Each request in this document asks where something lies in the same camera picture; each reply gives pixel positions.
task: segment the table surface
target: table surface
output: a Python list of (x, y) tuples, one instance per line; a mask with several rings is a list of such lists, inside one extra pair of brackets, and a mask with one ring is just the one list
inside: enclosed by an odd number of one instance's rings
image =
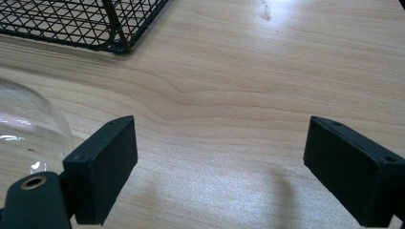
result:
[(104, 228), (360, 228), (303, 164), (309, 118), (405, 156), (404, 28), (397, 0), (172, 0), (127, 55), (0, 36), (0, 77), (49, 98), (75, 146), (136, 118)]

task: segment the wire mesh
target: wire mesh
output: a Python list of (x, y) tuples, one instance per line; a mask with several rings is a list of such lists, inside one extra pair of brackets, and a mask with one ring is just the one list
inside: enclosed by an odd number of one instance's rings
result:
[(0, 0), (0, 33), (129, 51), (168, 0)]

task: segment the black plastic block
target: black plastic block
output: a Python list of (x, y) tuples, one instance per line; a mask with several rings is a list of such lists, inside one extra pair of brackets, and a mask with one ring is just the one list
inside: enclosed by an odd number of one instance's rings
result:
[(362, 226), (387, 227), (405, 159), (349, 127), (310, 119), (304, 163)]
[(63, 160), (80, 202), (77, 223), (103, 224), (137, 162), (132, 116), (105, 124)]
[(34, 174), (10, 187), (3, 210), (2, 229), (67, 229), (71, 228), (70, 225), (57, 174)]

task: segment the black plastic part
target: black plastic part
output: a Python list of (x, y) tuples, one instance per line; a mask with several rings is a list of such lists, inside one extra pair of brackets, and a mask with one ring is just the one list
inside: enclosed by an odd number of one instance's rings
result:
[[(45, 181), (34, 187), (37, 185), (36, 177)], [(71, 228), (57, 174), (52, 172), (34, 174), (20, 179), (10, 187), (3, 210), (1, 229), (28, 228)]]
[(405, 10), (405, 0), (399, 0), (399, 3), (402, 5), (402, 8)]
[(62, 174), (59, 175), (59, 180), (65, 201), (66, 213), (70, 219), (80, 206), (77, 187), (75, 183), (68, 181), (66, 172), (62, 172)]
[(304, 162), (362, 226), (388, 227), (404, 210), (405, 159), (349, 127), (310, 119)]
[(103, 224), (137, 162), (132, 116), (105, 124), (63, 160), (80, 202), (77, 223)]
[(94, 51), (128, 52), (167, 2), (0, 0), (0, 34)]

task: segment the glass dome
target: glass dome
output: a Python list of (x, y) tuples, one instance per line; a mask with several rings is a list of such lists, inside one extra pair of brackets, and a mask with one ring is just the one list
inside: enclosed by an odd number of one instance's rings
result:
[(71, 129), (51, 102), (32, 89), (0, 79), (0, 189), (30, 174), (63, 171), (73, 149)]

